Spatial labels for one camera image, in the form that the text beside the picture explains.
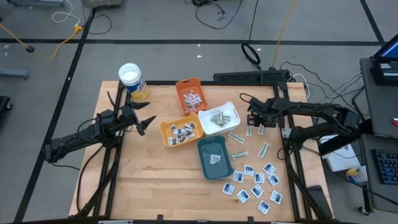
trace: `concrete floor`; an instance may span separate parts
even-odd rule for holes
[[[74,14],[83,20],[80,1],[70,1],[75,8]],[[396,35],[398,27],[395,12],[398,2],[366,2],[384,40]],[[290,3],[290,0],[260,0],[251,39],[273,40],[274,43]],[[238,1],[220,1],[220,5],[227,12],[226,19],[229,19]],[[242,54],[240,44],[225,44],[222,41],[249,38],[255,5],[255,1],[244,0],[234,21],[223,30],[200,24],[195,19],[195,7],[183,1],[128,0],[122,6],[98,10],[96,16],[108,15],[113,28],[107,34],[89,34],[89,41],[154,41],[146,44],[85,44],[53,136],[75,132],[83,120],[92,117],[101,82],[117,80],[118,69],[126,62],[137,63],[147,80],[180,80],[188,77],[212,80],[214,73],[255,70]],[[33,39],[30,40],[32,42],[46,43],[51,39],[65,39],[72,34],[76,23],[74,18],[61,24],[51,20],[51,15],[59,10],[69,11],[69,6],[65,9],[39,6],[30,9],[0,2],[2,23],[20,38]],[[85,12],[88,16],[90,10],[85,9]],[[215,26],[222,26],[226,20],[217,22],[216,13],[214,8],[207,6],[200,9],[199,15],[207,17],[207,22]],[[90,31],[100,32],[108,26],[109,22],[102,17],[93,21]],[[14,104],[14,109],[0,129],[0,223],[14,221],[81,33],[74,38],[76,42],[62,46],[54,60],[46,60],[40,55],[51,55],[56,44],[32,43],[30,45],[40,55],[29,54],[21,45],[10,44],[12,40],[9,38],[0,30],[0,67],[25,69],[30,71],[31,76],[28,80],[0,77],[0,95],[10,96]],[[201,44],[200,47],[195,41],[190,44],[162,44],[162,40],[176,39],[215,41],[213,44]],[[360,0],[298,0],[282,40],[299,41],[281,45],[277,66],[284,61],[301,63],[317,72],[333,88],[338,88],[359,74],[359,59],[369,57],[379,49],[378,39]],[[272,63],[275,50],[272,43],[253,45],[255,49],[261,49],[258,53],[263,68]],[[327,93],[331,93],[327,86],[302,68],[287,64],[284,68],[293,74],[302,74],[308,82],[321,85]],[[346,92],[362,84],[362,80],[359,80]],[[323,101],[321,89],[313,85],[310,88],[312,97],[309,101]],[[350,102],[351,97],[352,94],[347,95],[346,100]],[[341,99],[335,102],[345,105]],[[362,111],[367,112],[364,93],[357,102]],[[82,156],[83,151],[77,151],[59,163],[80,167]],[[67,217],[77,175],[75,170],[44,164],[24,221]],[[394,223],[398,218],[396,214],[381,211],[375,211],[368,217],[359,214],[356,208],[363,205],[362,192],[328,172],[325,175],[335,216],[341,221]]]

